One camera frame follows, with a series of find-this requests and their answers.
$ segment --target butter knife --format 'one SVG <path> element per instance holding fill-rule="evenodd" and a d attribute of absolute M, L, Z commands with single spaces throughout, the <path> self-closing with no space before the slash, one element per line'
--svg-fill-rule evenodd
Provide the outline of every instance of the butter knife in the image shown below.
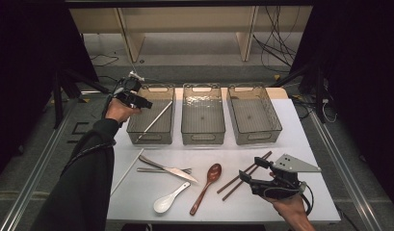
<path fill-rule="evenodd" d="M 161 166 L 161 165 L 159 165 L 159 164 L 157 164 L 157 163 L 155 163 L 155 162 L 152 162 L 151 160 L 149 160 L 148 158 L 146 158 L 146 157 L 143 156 L 143 155 L 140 155 L 140 156 L 139 156 L 139 160 L 142 161 L 142 162 L 144 162 L 144 163 L 146 163 L 146 164 L 149 164 L 149 165 L 151 165 L 151 166 L 154 166 L 154 167 L 158 167 L 158 168 L 160 168 L 160 169 L 163 169 L 163 170 L 165 170 L 165 171 L 167 171 L 167 172 L 169 172 L 169 173 L 171 173 L 171 174 L 173 174 L 173 175 L 176 175 L 176 176 L 185 178 L 185 179 L 190 180 L 190 181 L 197 182 L 197 179 L 196 179 L 196 178 L 194 178 L 192 175 L 190 175 L 190 174 L 184 172 L 184 171 L 181 170 L 181 169 L 178 169 L 178 168 L 175 168 L 175 167 L 164 167 L 164 166 Z"/>

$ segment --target white tabletop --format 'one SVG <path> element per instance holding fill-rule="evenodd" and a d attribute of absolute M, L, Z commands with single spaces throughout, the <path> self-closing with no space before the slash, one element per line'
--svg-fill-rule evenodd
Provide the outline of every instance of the white tabletop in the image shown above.
<path fill-rule="evenodd" d="M 265 223 L 283 221 L 270 203 L 253 195 L 250 186 L 243 183 L 226 201 L 222 198 L 240 181 L 236 181 L 223 192 L 217 190 L 253 164 L 254 157 L 262 157 L 269 151 L 269 161 L 275 161 L 282 154 L 289 154 L 317 166 L 313 152 L 302 129 L 299 117 L 290 99 L 272 99 L 283 130 L 274 143 L 237 145 L 223 91 L 223 114 L 225 136 L 222 145 L 184 145 L 181 137 L 182 91 L 176 91 L 175 120 L 172 144 L 133 145 L 126 133 L 127 123 L 119 129 L 115 139 L 116 160 L 113 186 L 133 164 L 111 196 L 108 219 L 148 223 Z M 172 206 L 164 213 L 153 210 L 156 199 L 170 194 L 185 182 L 182 178 L 167 173 L 137 172 L 137 167 L 150 167 L 135 161 L 139 152 L 163 166 L 192 168 L 192 175 L 198 183 L 180 193 Z M 190 210 L 206 183 L 206 172 L 215 163 L 222 166 L 220 179 L 212 184 L 194 216 Z M 272 180 L 269 170 L 259 167 L 252 175 L 254 179 Z M 340 220 L 326 183 L 321 173 L 299 173 L 299 180 L 305 181 L 314 193 L 314 208 L 309 215 L 312 222 L 335 223 Z M 311 200 L 309 190 L 304 193 Z"/>

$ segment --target white ceramic spoon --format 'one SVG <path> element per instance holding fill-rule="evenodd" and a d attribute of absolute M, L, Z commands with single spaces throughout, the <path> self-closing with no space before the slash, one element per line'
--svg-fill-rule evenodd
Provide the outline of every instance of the white ceramic spoon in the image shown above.
<path fill-rule="evenodd" d="M 181 193 L 183 190 L 187 189 L 190 185 L 191 185 L 190 182 L 185 182 L 175 192 L 157 199 L 154 202 L 155 212 L 160 213 L 160 214 L 165 213 L 170 208 L 170 206 L 173 203 L 173 201 L 175 200 L 176 196 L 179 193 Z"/>

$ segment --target chopsticks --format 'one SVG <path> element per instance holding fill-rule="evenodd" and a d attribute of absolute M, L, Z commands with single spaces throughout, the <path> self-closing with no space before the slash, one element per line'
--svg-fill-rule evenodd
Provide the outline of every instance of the chopsticks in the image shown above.
<path fill-rule="evenodd" d="M 272 151 L 269 151 L 268 153 L 266 153 L 266 154 L 262 157 L 262 159 L 265 159 L 265 160 L 266 160 L 266 159 L 268 159 L 271 155 L 272 155 Z M 254 173 L 254 172 L 257 170 L 257 168 L 258 168 L 258 166 L 257 166 L 256 164 L 253 164 L 253 165 L 249 166 L 248 168 L 246 168 L 246 169 L 244 170 L 244 172 L 249 171 L 252 167 L 253 167 L 253 169 L 248 173 L 248 175 L 251 175 L 251 174 Z M 235 182 L 237 179 L 239 179 L 239 175 L 236 176 L 235 178 L 233 178 L 231 181 L 229 181 L 229 182 L 228 182 L 226 185 L 224 185 L 222 188 L 220 188 L 220 189 L 217 191 L 217 193 L 222 192 L 224 189 L 226 189 L 228 186 L 230 186 L 230 185 L 231 185 L 233 182 Z M 233 192 L 235 192 L 235 190 L 238 189 L 239 186 L 242 185 L 242 183 L 243 183 L 243 181 L 241 180 L 235 187 L 233 187 L 233 189 L 230 190 L 230 191 L 223 197 L 223 201 L 225 201 Z"/>

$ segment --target plastic container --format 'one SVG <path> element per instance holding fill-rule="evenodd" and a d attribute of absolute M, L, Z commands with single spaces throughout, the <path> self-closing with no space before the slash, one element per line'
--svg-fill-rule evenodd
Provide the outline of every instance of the plastic container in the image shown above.
<path fill-rule="evenodd" d="M 133 144 L 171 144 L 175 106 L 174 85 L 142 85 L 139 96 L 152 102 L 152 107 L 142 109 L 140 115 L 130 117 L 127 126 L 130 140 Z"/>
<path fill-rule="evenodd" d="M 262 83 L 230 85 L 226 99 L 238 145 L 276 142 L 282 127 Z"/>
<path fill-rule="evenodd" d="M 223 99 L 219 84 L 184 84 L 181 133 L 184 144 L 223 144 Z"/>

